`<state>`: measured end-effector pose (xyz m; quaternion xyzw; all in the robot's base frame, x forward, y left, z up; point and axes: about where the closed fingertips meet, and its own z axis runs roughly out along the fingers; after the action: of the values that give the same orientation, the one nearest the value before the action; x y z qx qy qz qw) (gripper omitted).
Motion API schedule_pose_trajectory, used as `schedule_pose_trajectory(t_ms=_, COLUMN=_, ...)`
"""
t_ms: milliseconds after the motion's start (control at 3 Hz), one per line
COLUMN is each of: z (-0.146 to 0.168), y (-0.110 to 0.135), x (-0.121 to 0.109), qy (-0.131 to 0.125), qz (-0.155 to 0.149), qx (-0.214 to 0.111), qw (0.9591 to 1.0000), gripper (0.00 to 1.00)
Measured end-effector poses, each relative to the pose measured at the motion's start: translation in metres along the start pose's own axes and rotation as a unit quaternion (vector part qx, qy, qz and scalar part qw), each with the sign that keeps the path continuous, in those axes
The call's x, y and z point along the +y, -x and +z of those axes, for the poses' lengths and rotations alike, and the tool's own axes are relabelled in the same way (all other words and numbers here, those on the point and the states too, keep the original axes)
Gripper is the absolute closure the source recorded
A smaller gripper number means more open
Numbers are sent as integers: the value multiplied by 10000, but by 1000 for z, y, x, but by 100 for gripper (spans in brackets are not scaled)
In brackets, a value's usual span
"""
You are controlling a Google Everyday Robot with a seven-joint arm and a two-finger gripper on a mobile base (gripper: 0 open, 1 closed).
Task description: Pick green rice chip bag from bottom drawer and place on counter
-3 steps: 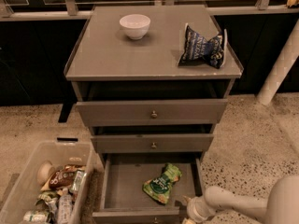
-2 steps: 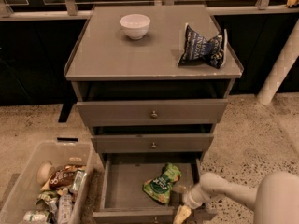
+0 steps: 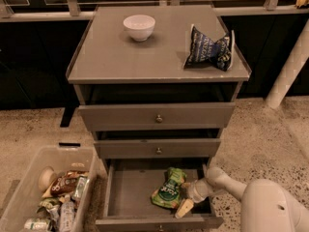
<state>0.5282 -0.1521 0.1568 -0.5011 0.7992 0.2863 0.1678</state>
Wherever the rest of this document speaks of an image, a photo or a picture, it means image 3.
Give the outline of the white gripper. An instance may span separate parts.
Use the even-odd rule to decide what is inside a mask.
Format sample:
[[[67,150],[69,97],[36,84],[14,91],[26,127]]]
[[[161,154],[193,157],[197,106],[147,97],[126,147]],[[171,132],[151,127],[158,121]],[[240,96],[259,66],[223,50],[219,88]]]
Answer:
[[[196,180],[194,182],[185,182],[181,184],[182,189],[187,189],[187,197],[184,199],[180,207],[175,213],[175,218],[183,218],[194,207],[194,203],[201,203],[207,197],[214,195],[213,187],[207,182],[205,178]]]

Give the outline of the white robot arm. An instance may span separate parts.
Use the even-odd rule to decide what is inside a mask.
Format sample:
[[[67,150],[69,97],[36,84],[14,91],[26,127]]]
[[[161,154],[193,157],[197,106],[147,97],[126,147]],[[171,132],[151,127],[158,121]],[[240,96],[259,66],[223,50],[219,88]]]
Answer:
[[[175,218],[183,218],[195,204],[226,191],[241,203],[241,232],[309,232],[309,210],[285,188],[268,179],[244,184],[219,167],[211,167],[205,177],[183,183],[186,197]]]

